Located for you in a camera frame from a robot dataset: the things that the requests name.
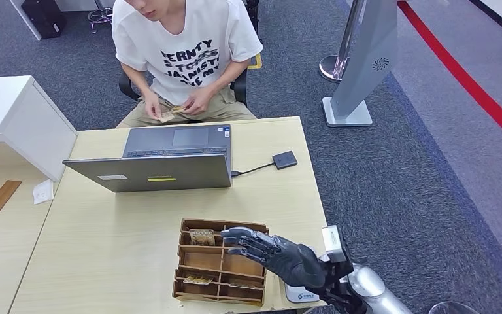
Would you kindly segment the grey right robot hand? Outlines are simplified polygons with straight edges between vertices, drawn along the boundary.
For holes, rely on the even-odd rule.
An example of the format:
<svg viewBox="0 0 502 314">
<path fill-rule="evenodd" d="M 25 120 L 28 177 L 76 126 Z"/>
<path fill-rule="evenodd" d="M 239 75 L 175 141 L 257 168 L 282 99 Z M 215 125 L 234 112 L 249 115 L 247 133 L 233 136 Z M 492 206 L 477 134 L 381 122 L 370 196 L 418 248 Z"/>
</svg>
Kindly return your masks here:
<svg viewBox="0 0 502 314">
<path fill-rule="evenodd" d="M 306 245 L 244 226 L 223 230 L 220 235 L 226 243 L 234 244 L 228 253 L 261 264 L 291 287 L 315 289 L 326 283 L 322 261 Z"/>
</svg>

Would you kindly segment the person's right hand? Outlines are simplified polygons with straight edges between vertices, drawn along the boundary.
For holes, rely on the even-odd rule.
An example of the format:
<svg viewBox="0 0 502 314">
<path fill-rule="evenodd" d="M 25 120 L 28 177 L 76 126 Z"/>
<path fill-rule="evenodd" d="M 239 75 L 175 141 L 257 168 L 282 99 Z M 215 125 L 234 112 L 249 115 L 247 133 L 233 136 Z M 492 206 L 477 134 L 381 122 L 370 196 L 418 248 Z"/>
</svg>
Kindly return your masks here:
<svg viewBox="0 0 502 314">
<path fill-rule="evenodd" d="M 153 120 L 159 120 L 162 116 L 159 96 L 151 90 L 144 91 L 142 96 L 148 116 Z"/>
</svg>

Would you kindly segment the person's left hand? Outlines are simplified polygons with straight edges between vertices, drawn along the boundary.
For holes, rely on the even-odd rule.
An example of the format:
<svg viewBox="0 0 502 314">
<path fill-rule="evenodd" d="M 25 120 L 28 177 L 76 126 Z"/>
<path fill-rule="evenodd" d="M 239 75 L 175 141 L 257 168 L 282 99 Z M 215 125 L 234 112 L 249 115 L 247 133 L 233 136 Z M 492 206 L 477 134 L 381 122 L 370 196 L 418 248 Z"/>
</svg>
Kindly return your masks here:
<svg viewBox="0 0 502 314">
<path fill-rule="evenodd" d="M 188 115 L 198 115 L 205 112 L 215 93 L 216 92 L 209 87 L 194 90 L 182 105 L 182 112 Z"/>
</svg>

